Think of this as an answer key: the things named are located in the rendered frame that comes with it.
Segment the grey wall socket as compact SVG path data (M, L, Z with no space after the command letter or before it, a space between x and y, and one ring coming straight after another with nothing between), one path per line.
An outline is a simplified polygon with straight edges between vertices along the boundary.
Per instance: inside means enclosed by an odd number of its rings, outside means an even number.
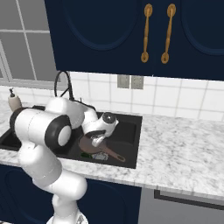
M144 77L139 75L131 76L131 88L132 89L143 89L144 88Z
M130 77L124 74L117 75L117 87L118 88L129 88L130 87Z

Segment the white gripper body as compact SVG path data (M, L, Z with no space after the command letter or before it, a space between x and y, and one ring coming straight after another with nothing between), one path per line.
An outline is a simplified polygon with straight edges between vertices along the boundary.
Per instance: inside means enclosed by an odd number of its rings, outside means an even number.
M92 136L91 139L92 139L92 145L94 147L98 147L101 142L104 140L105 136Z

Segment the beige soap dispenser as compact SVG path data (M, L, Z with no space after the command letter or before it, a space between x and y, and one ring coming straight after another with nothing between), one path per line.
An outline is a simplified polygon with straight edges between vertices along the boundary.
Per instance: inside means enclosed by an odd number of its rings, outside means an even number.
M19 109L22 107L22 102L20 101L20 98L18 97L18 95L13 92L13 88L10 88L9 91L10 91L10 96L8 97L8 103L9 103L10 109L12 111L15 111L16 109Z

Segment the navy wall cupboard door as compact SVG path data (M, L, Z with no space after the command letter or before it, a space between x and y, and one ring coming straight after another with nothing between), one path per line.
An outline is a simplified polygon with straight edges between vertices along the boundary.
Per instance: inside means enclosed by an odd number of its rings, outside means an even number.
M149 75L144 51L145 0L45 0L56 68Z
M163 64L170 4L176 5L176 14L172 19L169 61ZM155 0L152 5L153 74L224 81L224 0Z

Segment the white framed window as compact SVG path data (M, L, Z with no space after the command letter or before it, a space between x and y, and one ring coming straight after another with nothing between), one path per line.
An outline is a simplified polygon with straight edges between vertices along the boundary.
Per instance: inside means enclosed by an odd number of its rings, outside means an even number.
M0 0L0 82L52 89L57 74L44 0Z

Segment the grey dishwasher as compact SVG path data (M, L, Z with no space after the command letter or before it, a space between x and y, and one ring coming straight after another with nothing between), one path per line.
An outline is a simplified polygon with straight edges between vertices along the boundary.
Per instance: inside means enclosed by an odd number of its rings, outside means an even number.
M180 204L154 198L152 189L141 193L138 224L224 224L224 211ZM181 199L197 200L224 206L224 200L160 191L161 194Z

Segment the black tap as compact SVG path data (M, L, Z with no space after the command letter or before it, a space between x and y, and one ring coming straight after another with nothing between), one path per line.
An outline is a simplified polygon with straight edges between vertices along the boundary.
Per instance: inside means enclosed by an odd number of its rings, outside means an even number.
M58 85L58 80L59 80L59 77L60 77L60 75L61 75L62 73L64 73L64 74L66 75L66 77L67 77L67 88L66 88L66 90L60 95L60 97L62 97L66 92L68 92L68 93L69 93L69 98L68 98L68 99L69 99L71 102L79 102L79 103L82 104L83 106L85 106L85 107L89 107L89 108L91 108L91 109L93 109L93 110L96 111L96 109L95 109L94 106L92 106L92 105L88 105L88 104L84 103L84 102L81 100L81 98L80 98L79 101L77 101L77 100L74 99L73 87L72 87L72 83L71 83L70 75L68 74L67 71L58 71L58 73L57 73L57 75L56 75L56 77L55 77L55 80L54 80L54 89L53 89L53 91L54 91L54 96L57 97L57 85Z

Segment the black sink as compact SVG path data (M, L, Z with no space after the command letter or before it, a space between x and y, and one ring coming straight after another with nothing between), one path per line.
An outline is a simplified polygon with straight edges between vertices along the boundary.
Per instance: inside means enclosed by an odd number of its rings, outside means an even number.
M120 115L115 114L118 119L118 124L115 127L113 134L105 138L106 145L115 153L126 159L121 162L108 154L108 160L95 160L81 157L81 153L85 152L79 147L79 140L84 136L82 128L73 129L70 138L64 146L59 146L57 136L59 131L65 127L69 127L69 119L67 115L57 115L44 111L44 106L34 106L33 108L19 108L10 116L10 128L0 137L0 149L8 151L18 151L21 147L21 142L17 138L13 125L16 119L21 115L27 115L29 112L35 112L41 115L41 121L48 116L50 117L50 150L58 158L66 158L70 160L85 161L102 165L113 165L135 169L137 166L137 153L142 125L142 117L138 115Z

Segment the navy base cupboard door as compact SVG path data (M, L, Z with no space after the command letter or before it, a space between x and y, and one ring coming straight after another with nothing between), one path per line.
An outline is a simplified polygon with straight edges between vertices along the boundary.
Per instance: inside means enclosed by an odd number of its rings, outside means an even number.
M141 191L137 186L88 178L78 206L88 224L137 224Z
M0 188L16 224L46 224L53 216L53 195L36 187L22 168L0 164Z

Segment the green and white sponge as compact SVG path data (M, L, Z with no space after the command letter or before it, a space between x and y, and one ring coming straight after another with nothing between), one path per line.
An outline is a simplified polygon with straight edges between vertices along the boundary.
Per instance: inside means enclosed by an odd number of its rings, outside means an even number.
M102 161L107 161L108 158L109 158L109 155L105 152L97 152L97 153L94 153L94 154L89 154L89 153L86 153L86 152L82 152L80 154L80 156L82 158L89 158L89 159L102 160Z

